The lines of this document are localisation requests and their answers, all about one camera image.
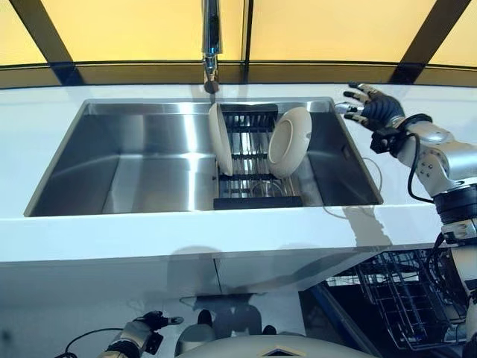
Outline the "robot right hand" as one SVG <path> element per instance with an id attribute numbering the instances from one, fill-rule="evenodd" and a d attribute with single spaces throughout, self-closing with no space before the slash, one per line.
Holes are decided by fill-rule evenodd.
<path id="1" fill-rule="evenodd" d="M 392 127 L 405 118 L 402 105 L 394 97 L 369 84 L 350 82 L 349 88 L 351 90 L 343 91 L 343 96 L 357 101 L 359 105 L 349 102 L 336 104 L 335 110 L 345 119 L 356 122 L 371 131 L 377 131 Z"/>

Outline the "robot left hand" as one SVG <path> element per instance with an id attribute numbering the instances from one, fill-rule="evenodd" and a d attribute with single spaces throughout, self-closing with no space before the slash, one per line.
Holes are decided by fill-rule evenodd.
<path id="1" fill-rule="evenodd" d="M 166 317 L 162 311 L 154 310 L 133 320 L 133 326 L 140 330 L 158 331 L 167 326 L 179 325 L 184 322 L 180 316 Z"/>

